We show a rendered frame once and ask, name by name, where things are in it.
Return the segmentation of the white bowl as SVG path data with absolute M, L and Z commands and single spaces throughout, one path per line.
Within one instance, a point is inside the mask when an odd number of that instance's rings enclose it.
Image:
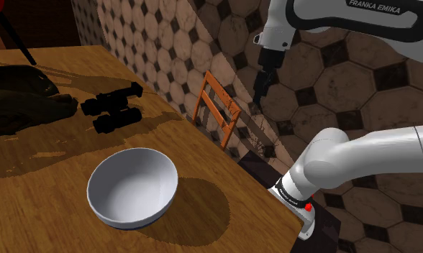
M 103 160 L 88 180 L 86 196 L 105 224 L 133 230 L 158 220 L 172 204 L 177 187 L 172 160 L 157 150 L 139 147 Z

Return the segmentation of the black binoculars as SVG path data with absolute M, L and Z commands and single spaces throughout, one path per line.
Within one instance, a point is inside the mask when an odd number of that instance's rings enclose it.
M 127 100 L 129 96 L 140 98 L 142 92 L 140 84 L 131 82 L 129 88 L 100 93 L 96 98 L 87 99 L 81 104 L 81 110 L 86 116 L 98 116 L 93 120 L 94 129 L 98 134 L 108 134 L 142 119 L 141 111 L 138 108 L 130 108 Z

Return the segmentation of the red stool with black legs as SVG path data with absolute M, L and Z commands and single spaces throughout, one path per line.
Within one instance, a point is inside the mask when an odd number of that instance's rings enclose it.
M 29 63 L 31 65 L 36 65 L 37 63 L 35 62 L 35 59 L 29 53 L 23 41 L 21 40 L 19 35 L 16 33 L 15 29 L 13 28 L 13 26 L 10 24 L 9 20 L 6 18 L 5 14 L 3 13 L 3 8 L 4 8 L 4 0 L 0 0 L 0 24 L 6 30 L 8 35 L 12 38 L 16 46 L 21 50 L 23 55 L 28 59 Z

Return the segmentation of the wooden table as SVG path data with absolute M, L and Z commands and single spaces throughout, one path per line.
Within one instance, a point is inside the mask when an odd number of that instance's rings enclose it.
M 0 253 L 289 253 L 302 223 L 235 161 L 146 88 L 142 121 L 110 134 L 81 112 L 0 137 Z M 115 152 L 148 147 L 175 164 L 178 191 L 154 224 L 122 231 L 86 187 Z

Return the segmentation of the dark robot stand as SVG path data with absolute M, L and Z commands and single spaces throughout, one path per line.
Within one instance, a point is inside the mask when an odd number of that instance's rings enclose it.
M 274 186 L 282 176 L 253 151 L 249 151 L 237 164 L 266 189 Z M 336 253 L 341 222 L 314 199 L 311 204 L 316 214 L 314 231 L 306 241 L 297 239 L 290 253 Z

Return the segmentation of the dark brown crumpled cloth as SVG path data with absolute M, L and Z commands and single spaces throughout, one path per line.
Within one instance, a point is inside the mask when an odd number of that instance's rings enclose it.
M 72 117 L 78 101 L 30 65 L 0 66 L 0 136 Z

